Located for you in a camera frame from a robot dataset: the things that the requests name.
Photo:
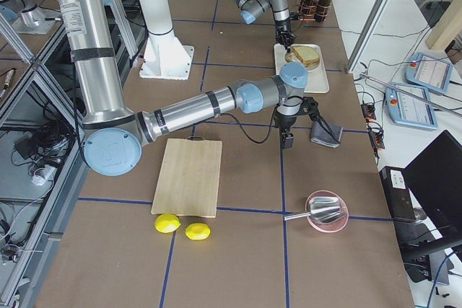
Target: white tray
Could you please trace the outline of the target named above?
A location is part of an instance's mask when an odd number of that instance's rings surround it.
[[[295,46],[309,46],[314,48],[319,53],[319,64],[314,68],[308,68],[308,85],[305,88],[305,93],[327,93],[329,91],[329,83],[327,81],[326,68],[324,66],[323,55],[321,48],[318,45],[311,44],[294,44]],[[286,50],[283,45],[274,45],[274,65],[276,66],[276,74],[279,74],[281,67],[286,63],[284,58]]]

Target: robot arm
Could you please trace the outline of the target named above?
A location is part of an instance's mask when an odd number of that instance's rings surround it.
[[[27,27],[38,27],[45,22],[45,15],[34,0],[0,0],[0,12],[8,22],[21,16]]]
[[[141,148],[161,135],[240,108],[258,112],[277,105],[276,124],[287,130],[302,107],[308,73],[288,63],[278,76],[231,86],[155,110],[135,114],[123,101],[122,87],[103,0],[57,0],[84,96],[84,155],[103,175],[122,175],[141,157]]]
[[[240,16],[246,24],[253,23],[266,10],[271,8],[276,26],[276,41],[286,50],[295,41],[290,27],[290,11],[287,0],[233,0],[241,9]]]

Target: black device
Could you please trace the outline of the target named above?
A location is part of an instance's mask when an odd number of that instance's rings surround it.
[[[390,215],[394,220],[412,223],[416,217],[402,171],[399,167],[385,166],[380,171],[380,178]]]
[[[443,237],[403,247],[404,262],[447,248],[462,260],[462,145],[443,131],[403,170],[403,176]]]
[[[16,149],[24,160],[28,160],[30,155],[34,152],[34,146],[28,136],[24,136],[15,141],[14,149]]]

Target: wooden cutting board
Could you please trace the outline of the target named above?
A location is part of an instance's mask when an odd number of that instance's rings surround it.
[[[221,141],[169,138],[151,213],[214,218],[221,158]]]

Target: metal frame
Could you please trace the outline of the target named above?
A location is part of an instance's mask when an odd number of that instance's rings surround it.
[[[68,101],[69,99],[66,100],[63,98],[62,95],[59,95],[60,93],[56,93],[57,90],[56,90],[56,86],[54,85],[55,83],[50,84],[49,81],[47,81],[49,79],[48,76],[45,76],[45,77],[41,76],[39,71],[33,71],[31,69],[28,71],[28,74],[31,75],[30,78],[27,78],[27,83],[23,86],[22,92],[15,95],[16,100],[12,104],[17,105],[21,97],[24,95],[26,89],[32,83],[36,83],[37,86],[40,88],[40,90],[43,92],[43,94],[45,94],[47,98],[50,99],[51,103],[55,105],[55,107],[58,110],[60,110],[61,114],[69,122],[71,127],[73,127],[72,125],[74,124],[73,117],[71,116],[71,113],[69,113],[69,108],[66,105],[66,104],[69,104],[69,101]],[[12,108],[13,107],[9,107],[8,112],[4,113],[4,117],[7,117],[8,114],[11,113]],[[62,172],[70,171],[77,155],[79,155],[79,149],[78,149],[78,144],[75,143],[62,168]],[[30,235],[30,238],[25,245],[27,249],[35,249],[43,233],[43,229],[45,228],[45,224],[50,216],[53,206],[58,196],[61,194],[62,187],[65,183],[66,177],[67,177],[66,173],[64,175],[59,175],[58,179],[55,181],[53,189],[45,204],[45,207],[41,211],[40,216],[37,220],[37,224],[34,226],[32,234]],[[8,304],[12,300],[12,297],[15,295],[17,287],[19,285],[19,281],[21,281],[21,279],[23,278],[23,273],[25,272],[25,269],[29,263],[31,254],[32,254],[31,252],[25,252],[19,259],[18,263],[15,265],[8,284],[6,285],[5,289],[0,294],[0,304],[5,305],[5,304]]]
[[[372,10],[370,11],[369,17],[366,20],[364,28],[361,31],[361,35],[356,42],[356,45],[353,48],[352,54],[350,59],[348,60],[348,64],[346,65],[346,72],[351,74],[356,65],[359,63],[362,54],[364,53],[367,44],[369,43],[372,34],[374,33],[374,29],[378,24],[378,21],[382,17],[383,12],[390,0],[376,0]]]
[[[119,30],[121,31],[123,43],[126,46],[128,55],[130,56],[130,59],[132,59],[136,55],[138,49],[135,37],[131,31],[130,22],[126,17],[125,9],[122,5],[122,0],[112,0],[110,8],[113,10],[115,23],[117,23]]]
[[[0,12],[0,32],[4,35],[6,41],[13,47],[17,55],[26,64],[32,65],[35,57],[34,53],[22,41],[22,38],[14,31],[13,27],[8,23],[6,18]]]

